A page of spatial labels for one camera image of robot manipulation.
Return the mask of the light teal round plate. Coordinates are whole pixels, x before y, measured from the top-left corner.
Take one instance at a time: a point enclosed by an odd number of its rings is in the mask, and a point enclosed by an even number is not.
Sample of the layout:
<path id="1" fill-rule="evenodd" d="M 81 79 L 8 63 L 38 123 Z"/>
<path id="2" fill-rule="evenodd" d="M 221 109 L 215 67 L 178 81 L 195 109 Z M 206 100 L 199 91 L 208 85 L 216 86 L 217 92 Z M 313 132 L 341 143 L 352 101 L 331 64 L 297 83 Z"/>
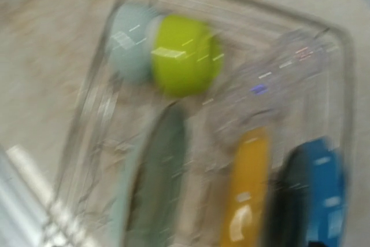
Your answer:
<path id="1" fill-rule="evenodd" d="M 188 140 L 174 102 L 149 122 L 127 154 L 110 213 L 108 246 L 171 246 Z"/>

